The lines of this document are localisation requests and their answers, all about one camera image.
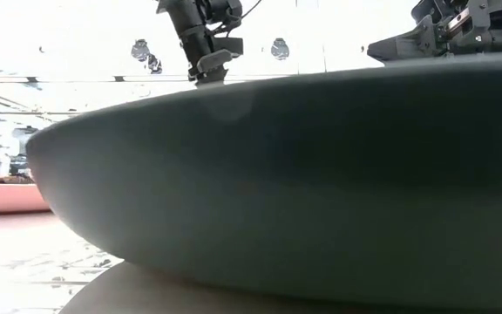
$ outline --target white humanoid robot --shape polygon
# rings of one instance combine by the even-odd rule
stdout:
[[[10,173],[11,158],[20,154],[20,141],[13,136],[16,125],[12,122],[0,122],[0,175]]]

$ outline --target red platform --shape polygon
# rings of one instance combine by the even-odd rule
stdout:
[[[35,184],[0,184],[0,214],[50,210]]]

